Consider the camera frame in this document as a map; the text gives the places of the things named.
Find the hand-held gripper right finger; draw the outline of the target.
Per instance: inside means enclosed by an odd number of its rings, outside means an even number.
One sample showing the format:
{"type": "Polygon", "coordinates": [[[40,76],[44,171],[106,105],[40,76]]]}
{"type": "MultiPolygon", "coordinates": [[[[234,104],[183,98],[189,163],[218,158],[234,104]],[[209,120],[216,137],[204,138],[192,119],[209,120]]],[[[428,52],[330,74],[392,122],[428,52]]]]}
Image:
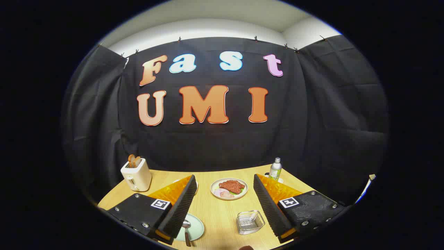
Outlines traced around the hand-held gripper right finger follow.
{"type": "Polygon", "coordinates": [[[280,243],[317,233],[347,208],[318,191],[303,193],[260,174],[254,174],[254,191],[280,243]]]}

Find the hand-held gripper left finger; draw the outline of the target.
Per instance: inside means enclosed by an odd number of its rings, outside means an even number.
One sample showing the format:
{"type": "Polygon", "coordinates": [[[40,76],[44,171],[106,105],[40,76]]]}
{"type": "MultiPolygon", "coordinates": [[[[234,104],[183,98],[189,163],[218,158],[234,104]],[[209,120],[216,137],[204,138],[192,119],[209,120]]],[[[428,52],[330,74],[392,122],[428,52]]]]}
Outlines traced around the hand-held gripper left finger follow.
{"type": "Polygon", "coordinates": [[[132,194],[107,212],[133,231],[171,245],[182,228],[196,190],[195,176],[190,175],[148,196],[132,194]]]}

